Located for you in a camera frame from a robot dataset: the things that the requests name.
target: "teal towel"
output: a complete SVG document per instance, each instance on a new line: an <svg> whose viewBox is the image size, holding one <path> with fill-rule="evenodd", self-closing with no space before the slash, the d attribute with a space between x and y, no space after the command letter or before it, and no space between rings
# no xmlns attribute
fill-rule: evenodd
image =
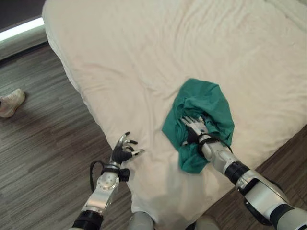
<svg viewBox="0 0 307 230"><path fill-rule="evenodd" d="M179 152L181 169L188 173L200 173L208 161L197 153L196 143L181 146L188 137L188 131L180 120L183 116L202 116L209 133L231 145L235 125L219 85L197 79L187 80L174 100L162 128Z"/></svg>

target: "white shoe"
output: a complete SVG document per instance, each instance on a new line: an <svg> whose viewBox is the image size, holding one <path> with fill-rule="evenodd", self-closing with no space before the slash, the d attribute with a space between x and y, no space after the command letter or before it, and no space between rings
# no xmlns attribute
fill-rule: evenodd
<svg viewBox="0 0 307 230"><path fill-rule="evenodd" d="M196 221L195 230L221 230L221 228L212 216L202 215Z"/></svg>
<svg viewBox="0 0 307 230"><path fill-rule="evenodd" d="M7 96L0 97L0 117L8 118L14 115L16 109L24 102L25 95L21 89L14 90Z"/></svg>

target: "bed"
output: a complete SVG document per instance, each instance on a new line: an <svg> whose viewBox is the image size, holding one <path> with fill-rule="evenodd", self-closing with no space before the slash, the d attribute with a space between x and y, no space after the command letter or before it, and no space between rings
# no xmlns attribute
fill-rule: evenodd
<svg viewBox="0 0 307 230"><path fill-rule="evenodd" d="M132 212L184 229L233 186L208 164L180 170L161 129L189 78L218 83L251 168L307 123L306 12L298 1L47 0L50 46L113 148L126 131L146 152L126 163Z"/></svg>

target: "cable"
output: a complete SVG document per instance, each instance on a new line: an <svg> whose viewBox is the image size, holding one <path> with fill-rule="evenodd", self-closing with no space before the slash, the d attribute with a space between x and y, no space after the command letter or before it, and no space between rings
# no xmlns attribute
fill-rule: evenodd
<svg viewBox="0 0 307 230"><path fill-rule="evenodd" d="M92 192L95 191L95 186L94 186L94 181L93 181L93 168L95 166L96 163L100 163L102 166L102 169L105 167L105 163L103 163L102 161L93 161L90 165L90 185L91 185L91 190Z"/></svg>
<svg viewBox="0 0 307 230"><path fill-rule="evenodd" d="M94 166L96 163L100 163L100 165L102 166L102 170L101 170L101 173L100 175L102 175L102 173L104 172L104 168L107 167L107 166L112 166L112 167L116 167L119 171L120 171L120 168L116 165L113 165L113 164L105 164L104 162L102 162L101 160L99 161L93 161L90 165L90 186L91 186L91 190L92 192L95 191L95 186L94 186L94 180L93 180L93 169L94 169Z"/></svg>
<svg viewBox="0 0 307 230"><path fill-rule="evenodd" d="M211 135L211 134L209 134L209 133L202 133L202 134L200 134L198 137L200 138L200 137L205 136L205 135L210 136L210 138L201 141L201 142L202 142L201 145L203 145L203 144L206 143L206 142L220 141L220 142L222 142L222 143L230 150L230 152L233 154L232 149L230 148L230 146L229 146L225 141L221 140L221 139L218 138L218 137L215 137L215 136L213 136L213 135Z"/></svg>

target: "robotic arm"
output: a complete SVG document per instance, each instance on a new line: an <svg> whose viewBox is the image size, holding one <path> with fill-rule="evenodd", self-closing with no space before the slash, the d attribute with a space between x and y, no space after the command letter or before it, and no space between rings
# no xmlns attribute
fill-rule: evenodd
<svg viewBox="0 0 307 230"><path fill-rule="evenodd" d="M125 133L117 142L109 164L104 164L101 176L97 180L96 189L84 204L80 215L69 230L100 230L104 215L118 190L119 182L129 179L130 170L121 169L120 165L133 156L144 152L143 149L133 149L130 144L137 144L137 142L127 139L128 135L129 132Z"/></svg>
<svg viewBox="0 0 307 230"><path fill-rule="evenodd" d="M221 140L208 134L204 120L184 117L190 142L198 142L199 152L214 168L225 175L244 196L244 204L251 214L264 225L277 230L307 229L307 212L289 205L284 192L275 183L241 163L232 151L227 151Z"/></svg>
<svg viewBox="0 0 307 230"><path fill-rule="evenodd" d="M223 142L208 133L201 117L197 120L192 117L184 117L182 122L188 127L187 143L198 143L199 154L209 160L217 171L225 175L236 186L236 189L244 196L246 208L260 223L273 225L277 230L307 229L307 212L289 205L289 200L278 185L244 165L232 154L229 146L229 151L225 150L221 144ZM135 151L130 146L130 143L137 144L137 142L128 140L128 134L129 132L125 133L119 139L109 164L104 165L101 176L97 180L96 189L69 230L100 229L103 216L112 203L119 182L129 179L130 171L121 169L121 163L144 151L142 149ZM153 229L151 218L145 213L138 214L134 215L139 218L136 221L137 224L132 224L133 227L129 229Z"/></svg>

